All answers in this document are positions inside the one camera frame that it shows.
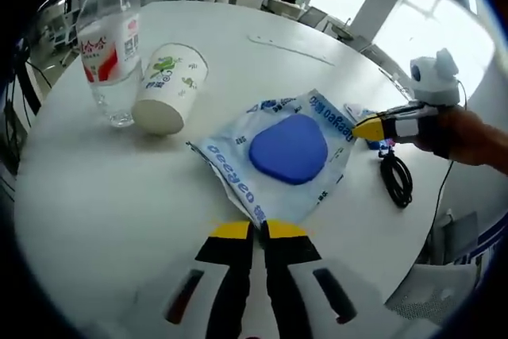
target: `desk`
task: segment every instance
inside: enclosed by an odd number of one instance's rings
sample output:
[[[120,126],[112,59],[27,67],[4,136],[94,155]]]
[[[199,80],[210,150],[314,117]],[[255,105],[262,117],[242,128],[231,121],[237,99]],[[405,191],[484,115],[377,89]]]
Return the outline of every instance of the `desk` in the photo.
[[[283,17],[226,4],[157,2],[141,9],[140,25],[144,66],[154,49],[170,41],[195,47],[208,62],[208,79],[185,129],[154,139],[135,126],[110,128],[75,60],[41,107],[21,157],[17,240],[41,286],[77,326],[120,314],[137,287],[172,261],[194,258],[217,224],[245,218],[186,141],[208,136],[259,100],[313,87],[337,105],[361,102],[381,110],[406,102],[370,60]],[[252,43],[252,33],[317,49],[333,65]],[[384,188],[377,152],[357,141],[336,191],[302,223],[321,256],[343,261],[383,300],[425,242],[448,166],[412,145],[398,145],[396,152],[414,179],[413,202],[404,211]],[[259,249],[255,258],[252,302],[261,294],[256,287],[264,285],[257,276],[263,267]],[[269,301],[262,303],[247,319],[271,310]]]

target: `white paper cup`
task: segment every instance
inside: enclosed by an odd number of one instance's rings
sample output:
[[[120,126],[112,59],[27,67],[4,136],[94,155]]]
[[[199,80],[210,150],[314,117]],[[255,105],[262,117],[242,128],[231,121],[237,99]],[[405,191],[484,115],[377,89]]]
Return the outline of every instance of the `white paper cup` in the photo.
[[[208,75],[201,54],[183,44],[166,44],[150,58],[133,106],[136,125],[148,133],[175,134],[185,125]]]

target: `chair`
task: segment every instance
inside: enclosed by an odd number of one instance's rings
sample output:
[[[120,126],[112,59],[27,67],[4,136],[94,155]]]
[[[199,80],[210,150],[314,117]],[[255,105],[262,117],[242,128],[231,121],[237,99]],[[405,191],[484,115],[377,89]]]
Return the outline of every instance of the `chair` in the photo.
[[[316,28],[327,16],[326,12],[310,7],[299,19],[298,22]]]
[[[236,0],[235,4],[237,6],[243,6],[253,8],[255,10],[260,10],[261,5],[263,4],[263,0]]]
[[[442,326],[471,294],[476,266],[416,264],[385,306],[406,319],[428,319]]]

